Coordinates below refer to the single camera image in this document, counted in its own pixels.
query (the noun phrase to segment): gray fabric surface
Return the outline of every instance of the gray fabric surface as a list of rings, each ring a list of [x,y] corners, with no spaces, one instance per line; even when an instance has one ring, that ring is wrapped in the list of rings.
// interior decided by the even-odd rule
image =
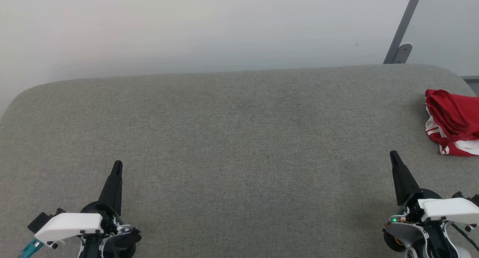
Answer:
[[[478,159],[442,156],[425,134],[427,88],[474,95],[447,70],[401,64],[31,88],[0,121],[2,256],[39,212],[96,200],[120,159],[135,257],[402,257],[381,233],[397,210],[390,150],[423,188],[479,192]]]

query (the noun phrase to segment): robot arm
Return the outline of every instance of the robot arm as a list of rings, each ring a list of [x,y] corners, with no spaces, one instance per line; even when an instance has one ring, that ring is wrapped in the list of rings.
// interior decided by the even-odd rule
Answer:
[[[442,199],[436,192],[419,187],[396,151],[390,157],[400,208],[383,229],[386,244],[394,251],[405,252],[407,258],[470,257],[465,249],[452,244],[446,228],[450,225],[460,230],[455,222],[467,224],[468,232],[472,230],[470,226],[476,227],[479,195],[465,199],[458,192],[451,199]],[[461,234],[477,248],[465,233]]]
[[[116,161],[98,201],[88,204],[80,213],[66,213],[58,208],[55,215],[38,215],[28,226],[36,239],[20,257],[31,257],[43,245],[56,249],[58,241],[72,236],[82,240],[79,258],[132,257],[141,236],[138,229],[120,219],[122,169],[122,162]]]

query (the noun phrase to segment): metal rod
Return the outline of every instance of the metal rod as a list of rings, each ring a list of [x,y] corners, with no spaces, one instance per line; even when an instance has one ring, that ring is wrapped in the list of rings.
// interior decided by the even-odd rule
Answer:
[[[418,2],[419,0],[409,0],[406,11],[404,11],[401,23],[397,27],[396,34],[394,35],[390,49],[388,51],[388,54],[386,55],[386,58],[384,59],[383,64],[393,64],[394,57],[397,55],[397,50],[401,45],[402,38],[404,37],[404,33],[406,33],[406,29],[408,28],[409,22],[412,18],[412,14],[414,13]]]

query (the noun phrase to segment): black cable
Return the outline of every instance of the black cable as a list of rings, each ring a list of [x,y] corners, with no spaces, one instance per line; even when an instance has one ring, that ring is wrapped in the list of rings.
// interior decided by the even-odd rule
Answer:
[[[476,245],[476,243],[470,237],[468,237],[467,234],[464,231],[462,231],[462,229],[457,227],[457,225],[455,224],[451,224],[451,226],[454,227],[457,230],[457,232],[459,232],[463,237],[465,237],[467,241],[469,241],[469,243],[472,244],[474,248],[476,248],[477,251],[479,251],[479,247]]]

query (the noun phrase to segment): white stripe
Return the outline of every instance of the white stripe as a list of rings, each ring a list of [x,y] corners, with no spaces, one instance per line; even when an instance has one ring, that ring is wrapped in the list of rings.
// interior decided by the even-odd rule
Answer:
[[[479,140],[458,140],[454,142],[454,145],[461,151],[479,155]]]
[[[438,132],[440,132],[439,128],[430,130],[429,132],[427,132],[427,135],[431,135],[432,133],[438,133]]]
[[[427,108],[427,106],[426,106],[426,111],[429,114],[429,119],[426,122],[426,132],[427,132],[427,130],[436,128],[436,127],[438,127],[438,125],[434,121],[433,116],[431,115],[431,113],[429,113],[429,109]]]

